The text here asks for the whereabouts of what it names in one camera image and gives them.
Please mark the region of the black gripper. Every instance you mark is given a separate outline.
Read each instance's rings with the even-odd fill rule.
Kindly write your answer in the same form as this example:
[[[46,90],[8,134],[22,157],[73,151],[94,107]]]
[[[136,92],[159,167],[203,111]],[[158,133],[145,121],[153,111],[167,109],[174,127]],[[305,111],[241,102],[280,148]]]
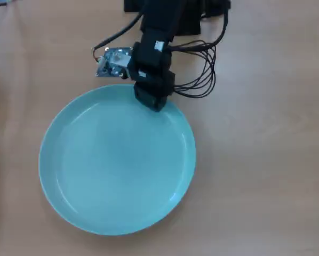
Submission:
[[[170,71],[172,53],[154,49],[154,42],[135,42],[129,73],[135,98],[145,107],[159,112],[173,93],[175,74]]]

